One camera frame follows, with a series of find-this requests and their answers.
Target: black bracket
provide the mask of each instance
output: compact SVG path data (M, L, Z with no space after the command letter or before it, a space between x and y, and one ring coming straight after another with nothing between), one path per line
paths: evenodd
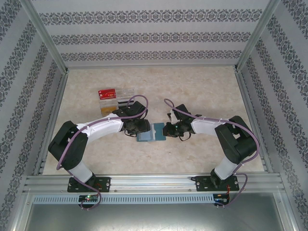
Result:
M111 178L110 177L96 177L93 188L98 189L101 193L107 193L110 190ZM69 193L92 193L95 192L86 186L78 183L73 177L69 179L67 191Z
M191 180L196 182L197 192L214 192L214 191L239 191L239 183L236 176L230 176L226 181L216 188L211 182L210 176L196 176L192 177Z

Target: purple cable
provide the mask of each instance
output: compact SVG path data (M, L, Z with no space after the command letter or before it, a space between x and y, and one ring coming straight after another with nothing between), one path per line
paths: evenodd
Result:
M164 102L165 102L169 107L171 107L173 110L175 110L175 111L177 111L177 112L180 112L180 113L182 113L182 114L184 114L184 115L190 116L190 117L192 117L192 118L196 118L196 119L200 119L200 120L207 120L207 121L214 121L214 122L223 122L223 123L228 123L228 124L235 125L235 126L241 128L242 130L246 131L249 135L251 135L251 137L252 137L252 138L254 139L254 141L256 142L256 146L257 146L256 153L255 153L251 158L242 161L242 162L241 162L241 165L238 165L238 166L235 168L235 170L233 171L233 174L235 174L235 175L245 175L246 180L245 180L245 182L244 182L244 185L243 185L242 188L240 189L240 191L239 191L239 192L237 193L237 195L235 196L235 198L234 198L230 203L228 203L228 205L232 204L232 203L238 198L238 196L242 193L242 191L244 190L244 188L245 188L245 186L246 186L246 184L247 184L247 181L248 181L248 176L247 176L245 173L237 173L237 174L236 174L235 172L236 172L244 163L247 163L247 162L249 162L249 161L255 159L255 158L259 155L259 152L260 152L260 145L259 145L258 139L256 138L256 136L255 136L249 129L243 127L243 126L240 125L240 124L237 124L237 123L234 123L234 122L231 122L231 121L228 121L228 120L224 120L224 119L213 119L213 118L206 118L206 117L200 118L200 117L191 115L191 114L189 114L189 113L186 113L186 112L184 112L184 111L181 111L181 110L175 108L175 107L174 107L174 103L173 103L170 99L164 99Z
M131 97L131 98L129 99L128 103L127 103L127 107L128 107L128 105L129 105L130 101L132 101L132 99L134 99L134 98L136 98L136 97L143 97L143 98L146 100L146 106L145 106L144 111L142 111L141 113L139 113L139 114L137 114L137 115L133 115L133 116L103 118L103 119L94 121L94 122L92 122L92 123L90 123L90 124L84 126L83 128L81 128L79 131L77 131L77 132L73 135L73 137L71 138L71 140L68 142L66 148L64 149L64 151L63 151L63 153L62 153L62 156L61 156L61 158L60 158L60 160L59 160L59 163L58 163L58 165L57 165L57 170L59 170L59 169L61 168L61 164L62 164L62 162L63 162L63 160L64 160L64 158L65 158L65 155L66 155L66 153L67 153L67 150L68 150L69 147L71 146L72 142L74 141L74 139L76 138L76 136L77 136L79 133L81 133L83 130L88 129L88 128L91 127L92 125L97 124L97 123L100 123L100 122L103 122L103 121L107 121L107 120L116 120L116 119L133 119L133 118L136 118L136 117L139 117L139 116L143 115L143 114L146 112L146 110L148 109L148 106L149 106L149 101L148 101L148 99L147 99L144 95L134 95L133 97ZM72 177L74 177L74 175L73 175L70 171L67 171L67 172L68 172ZM83 186L86 186L87 188L89 188L89 189L94 190L95 192L97 192L98 195L99 195L99 197L100 197L98 203L96 203L96 204L95 204L94 206L92 206L91 208L84 208L84 207L82 206L84 201L82 201L82 202L81 202L81 205L80 205L80 206L81 206L81 209L85 209L85 210L89 211L89 210L94 209L95 207L97 207L97 206L101 203L101 201L102 201L102 194L100 193L100 191L97 190L97 189L95 189L95 188L93 188L93 187L91 187L91 186L89 186L89 185L87 185L87 184L85 184L85 183L83 183L82 181L80 181L80 180L79 180L78 178L76 178L76 177L74 177L74 179L75 179L78 183L82 184Z

